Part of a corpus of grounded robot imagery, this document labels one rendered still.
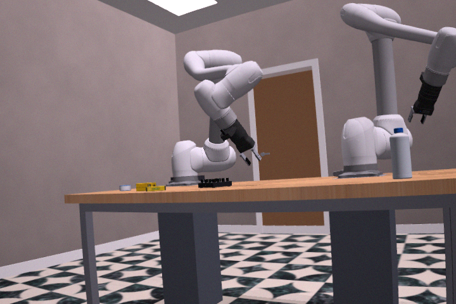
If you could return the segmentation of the yellow pocket level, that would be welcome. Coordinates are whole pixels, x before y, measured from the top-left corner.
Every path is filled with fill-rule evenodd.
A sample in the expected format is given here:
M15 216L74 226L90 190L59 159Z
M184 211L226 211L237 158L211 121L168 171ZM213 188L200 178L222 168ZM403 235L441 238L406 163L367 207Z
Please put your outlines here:
M146 187L147 191L166 191L166 186Z

